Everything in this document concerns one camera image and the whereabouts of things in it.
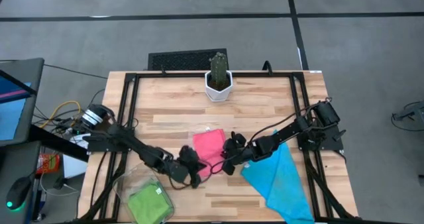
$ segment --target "green cloth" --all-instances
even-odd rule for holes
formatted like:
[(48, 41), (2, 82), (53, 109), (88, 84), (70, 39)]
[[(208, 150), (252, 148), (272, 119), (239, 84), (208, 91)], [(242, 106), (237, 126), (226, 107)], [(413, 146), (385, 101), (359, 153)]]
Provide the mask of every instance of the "green cloth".
[(128, 200), (138, 224), (159, 224), (172, 213), (172, 206), (167, 202), (164, 190), (158, 183), (151, 183), (133, 194)]

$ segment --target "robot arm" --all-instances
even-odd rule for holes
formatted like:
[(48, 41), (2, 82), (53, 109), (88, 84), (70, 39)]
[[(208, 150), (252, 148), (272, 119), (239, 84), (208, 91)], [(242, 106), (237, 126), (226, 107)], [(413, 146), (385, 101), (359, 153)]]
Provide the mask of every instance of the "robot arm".
[(183, 146), (180, 156), (174, 160), (174, 156), (168, 151), (144, 144), (134, 136), (131, 129), (116, 123), (107, 129), (107, 134), (116, 145), (135, 151), (144, 164), (157, 173), (165, 174), (181, 184), (184, 183), (187, 175), (190, 175), (190, 185), (193, 188), (197, 188), (200, 184), (201, 179), (197, 173), (206, 165), (199, 162), (198, 155), (189, 146)]
[[(308, 121), (307, 116), (310, 110), (315, 112), (316, 122)], [(328, 101), (320, 101), (312, 105), (304, 115), (300, 115), (283, 129), (273, 135), (254, 139), (248, 142), (246, 146), (244, 145), (246, 139), (241, 134), (236, 135), (233, 133), (232, 137), (224, 144), (222, 157), (226, 161), (223, 163), (223, 171), (228, 175), (233, 175), (235, 165), (249, 160), (258, 162), (268, 158), (278, 149), (280, 144), (300, 134), (308, 134), (310, 136), (308, 142), (320, 143), (329, 138), (326, 136), (326, 130), (336, 126), (339, 121), (339, 116), (333, 106)], [(332, 138), (339, 139), (343, 133), (344, 131)]]

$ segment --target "wooden tabletop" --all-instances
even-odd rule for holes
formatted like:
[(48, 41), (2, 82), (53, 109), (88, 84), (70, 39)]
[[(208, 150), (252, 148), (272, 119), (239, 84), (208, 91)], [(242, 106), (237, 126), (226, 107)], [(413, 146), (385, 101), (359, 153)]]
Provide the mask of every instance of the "wooden tabletop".
[[(311, 104), (327, 97), (322, 73), (304, 72), (305, 83)], [(103, 104), (118, 113), (125, 72), (111, 72), (107, 81)], [(142, 78), (138, 88), (134, 117), (140, 124), (136, 137), (146, 144), (162, 147), (178, 156), (181, 146), (192, 145), (196, 133), (206, 128), (223, 129), (250, 138), (259, 129), (276, 123), (294, 112), (292, 93), (288, 78), (234, 78), (233, 90), (226, 102), (212, 103), (205, 95), (202, 78)], [(303, 104), (299, 84), (299, 102)], [(126, 113), (130, 104), (132, 85), (126, 102)], [(281, 129), (293, 120), (280, 126)], [(287, 142), (300, 175), (304, 192), (310, 203), (303, 155), (297, 148), (295, 138)], [(92, 154), (79, 198), (79, 216), (89, 209), (91, 190), (97, 167), (103, 153)], [(348, 212), (357, 215), (352, 188), (344, 160), (331, 151), (321, 151), (329, 189)], [(109, 154), (101, 166), (95, 190), (95, 198), (104, 187)], [(134, 152), (129, 154), (127, 170), (142, 163)], [(169, 180), (158, 175), (175, 205), (171, 221), (281, 221), (281, 216), (265, 206), (264, 198), (250, 186), (237, 166), (233, 176), (221, 172), (193, 190), (173, 190)], [(106, 217), (111, 216), (115, 193), (109, 197)], [(325, 216), (322, 193), (317, 186), (321, 215)], [(130, 221), (120, 206), (118, 221)]]

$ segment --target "pink cloth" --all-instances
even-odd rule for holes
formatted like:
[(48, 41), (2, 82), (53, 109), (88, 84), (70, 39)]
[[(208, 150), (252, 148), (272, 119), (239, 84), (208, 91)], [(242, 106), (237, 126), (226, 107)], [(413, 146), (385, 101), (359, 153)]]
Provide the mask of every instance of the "pink cloth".
[[(206, 133), (193, 135), (194, 149), (199, 155), (201, 160), (208, 161), (214, 165), (222, 160), (221, 153), (225, 142), (225, 134), (222, 129), (216, 129)], [(216, 172), (221, 169), (223, 164), (216, 165), (213, 171)], [(199, 171), (201, 177), (206, 177), (211, 173), (211, 167), (208, 165), (206, 168)]]

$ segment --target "white plant pot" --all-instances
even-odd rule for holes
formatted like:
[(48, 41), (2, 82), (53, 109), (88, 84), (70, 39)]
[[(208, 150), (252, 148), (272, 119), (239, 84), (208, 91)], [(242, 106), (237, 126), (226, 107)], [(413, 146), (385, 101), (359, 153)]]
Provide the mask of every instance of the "white plant pot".
[(225, 101), (230, 94), (231, 89), (233, 88), (233, 74), (230, 71), (227, 71), (227, 75), (230, 77), (230, 85), (222, 91), (217, 91), (216, 89), (213, 89), (207, 85), (207, 78), (210, 76), (210, 74), (211, 71), (205, 73), (206, 95), (212, 102)]

